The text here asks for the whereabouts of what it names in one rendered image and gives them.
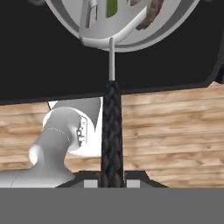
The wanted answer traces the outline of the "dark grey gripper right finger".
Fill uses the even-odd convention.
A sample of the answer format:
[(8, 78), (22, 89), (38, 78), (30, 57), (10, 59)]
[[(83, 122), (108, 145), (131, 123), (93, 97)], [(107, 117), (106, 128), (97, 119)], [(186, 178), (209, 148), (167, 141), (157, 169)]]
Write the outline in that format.
[(125, 171), (124, 183), (126, 188), (145, 188), (145, 187), (166, 188), (166, 185), (163, 185), (149, 178), (146, 171)]

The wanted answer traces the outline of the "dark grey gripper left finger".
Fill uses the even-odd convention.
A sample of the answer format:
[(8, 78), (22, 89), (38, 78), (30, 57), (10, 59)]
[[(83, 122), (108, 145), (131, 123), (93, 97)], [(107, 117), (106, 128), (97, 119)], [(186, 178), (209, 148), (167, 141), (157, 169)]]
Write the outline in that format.
[(98, 171), (78, 171), (74, 174), (75, 178), (64, 184), (58, 185), (58, 188), (98, 188), (100, 184), (100, 173)]

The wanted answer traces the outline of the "black-handled metal spatula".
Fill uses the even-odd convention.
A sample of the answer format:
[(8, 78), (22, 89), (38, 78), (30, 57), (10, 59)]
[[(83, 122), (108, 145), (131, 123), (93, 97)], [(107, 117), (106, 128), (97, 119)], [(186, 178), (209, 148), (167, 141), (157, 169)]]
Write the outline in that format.
[(139, 26), (151, 7), (151, 0), (135, 5), (117, 0), (117, 12), (110, 16), (107, 0), (83, 0), (80, 16), (80, 41), (84, 46), (107, 49), (108, 82), (102, 106), (101, 186), (122, 187), (123, 126), (121, 94), (116, 82), (116, 45)]

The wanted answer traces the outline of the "silver metal pot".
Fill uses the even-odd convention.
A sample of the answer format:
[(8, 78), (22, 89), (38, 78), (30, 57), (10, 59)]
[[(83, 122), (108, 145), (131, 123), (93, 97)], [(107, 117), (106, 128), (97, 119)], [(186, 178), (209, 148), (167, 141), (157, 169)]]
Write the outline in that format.
[(145, 29), (137, 27), (152, 8), (152, 0), (117, 0), (117, 12), (108, 17), (107, 0), (45, 0), (54, 16), (84, 46), (107, 51), (115, 41), (118, 53), (134, 52), (169, 36), (192, 14), (200, 0), (164, 0), (155, 20)]

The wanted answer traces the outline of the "brown mushroom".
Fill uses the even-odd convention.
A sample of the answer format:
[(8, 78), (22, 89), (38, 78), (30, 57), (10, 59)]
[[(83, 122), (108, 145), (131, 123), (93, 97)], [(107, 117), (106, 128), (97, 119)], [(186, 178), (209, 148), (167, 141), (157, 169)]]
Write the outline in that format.
[(145, 30), (155, 20), (161, 10), (164, 0), (151, 0), (150, 9), (147, 11), (147, 16), (144, 21), (136, 28), (138, 31)]

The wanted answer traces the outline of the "green cucumber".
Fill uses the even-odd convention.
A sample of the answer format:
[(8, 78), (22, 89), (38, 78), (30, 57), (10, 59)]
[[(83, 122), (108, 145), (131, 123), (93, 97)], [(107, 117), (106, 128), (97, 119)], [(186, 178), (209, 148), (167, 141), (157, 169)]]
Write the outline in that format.
[(117, 0), (107, 0), (107, 17), (111, 18), (117, 13)]

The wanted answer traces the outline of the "white and grey round object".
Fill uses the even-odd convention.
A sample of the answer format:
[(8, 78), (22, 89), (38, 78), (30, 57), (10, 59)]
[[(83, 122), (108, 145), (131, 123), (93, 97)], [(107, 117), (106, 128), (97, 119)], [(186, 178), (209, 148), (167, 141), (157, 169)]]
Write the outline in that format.
[(66, 154), (102, 154), (102, 99), (52, 101), (42, 130), (28, 150), (32, 167), (0, 171), (0, 188), (55, 188), (75, 180)]

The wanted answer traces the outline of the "black hob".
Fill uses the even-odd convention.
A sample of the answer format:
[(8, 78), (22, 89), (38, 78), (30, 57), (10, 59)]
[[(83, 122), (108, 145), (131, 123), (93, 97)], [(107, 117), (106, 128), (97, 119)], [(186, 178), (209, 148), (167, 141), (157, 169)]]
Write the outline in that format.
[[(224, 0), (200, 2), (167, 38), (115, 56), (123, 94), (209, 86), (224, 60)], [(107, 52), (85, 47), (47, 6), (0, 0), (0, 105), (101, 96)]]

